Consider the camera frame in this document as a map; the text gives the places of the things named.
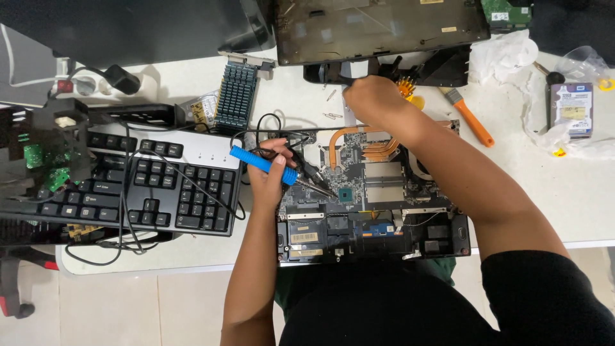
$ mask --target black keyboard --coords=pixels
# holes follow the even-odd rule
[[[170,161],[167,164],[153,155],[140,155],[132,160],[124,210],[125,219],[130,219],[134,229],[231,235],[234,217],[212,198],[232,211],[237,209],[240,162],[228,155],[228,137],[188,131],[131,130],[130,138],[126,139],[122,134],[125,135],[125,129],[117,124],[91,128],[89,148],[97,162],[91,179],[57,193],[46,203],[0,200],[0,216],[118,227],[119,196],[126,169],[122,152],[128,146],[129,151],[153,150]],[[212,197],[182,178],[174,168]],[[51,191],[43,190],[37,199],[52,196]]]

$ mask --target blue soldering iron handle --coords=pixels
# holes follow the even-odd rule
[[[235,156],[241,161],[251,164],[263,171],[269,173],[269,168],[271,168],[271,162],[265,160],[264,158],[254,155],[253,153],[246,151],[244,149],[239,148],[237,145],[233,145],[231,149],[231,156]],[[282,176],[282,181],[288,185],[293,185],[297,180],[297,172],[288,167],[284,168],[284,175]]]

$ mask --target tile floor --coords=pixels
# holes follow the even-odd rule
[[[606,248],[574,249],[597,297],[615,312],[615,288]],[[23,320],[0,316],[0,345],[217,345],[231,272],[71,279],[24,264],[22,300],[36,312]],[[458,259],[455,288],[495,328],[482,289],[477,255]],[[276,338],[284,318],[274,309]]]

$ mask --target black sleeve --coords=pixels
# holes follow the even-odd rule
[[[573,261],[509,251],[481,264],[483,287],[503,336],[515,344],[615,344],[615,319]]]

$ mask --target screwdriver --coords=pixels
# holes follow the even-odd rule
[[[534,66],[538,69],[538,71],[544,73],[544,75],[547,76],[548,85],[552,86],[553,84],[563,84],[566,82],[566,77],[564,77],[563,74],[559,72],[551,72],[544,68],[544,66],[542,66],[538,62],[534,62]]]
[[[263,171],[269,173],[269,169],[271,168],[271,162],[265,160],[264,158],[254,155],[253,153],[239,148],[237,145],[233,145],[231,149],[231,156],[234,156],[241,161],[251,164],[256,168],[262,169]],[[294,169],[290,169],[289,167],[284,168],[284,174],[282,176],[282,181],[288,185],[299,184],[303,187],[306,187],[310,190],[314,190],[321,195],[327,196],[331,199],[337,199],[337,195],[334,193],[327,191],[319,186],[309,183],[307,180],[303,180],[297,177],[297,171]]]

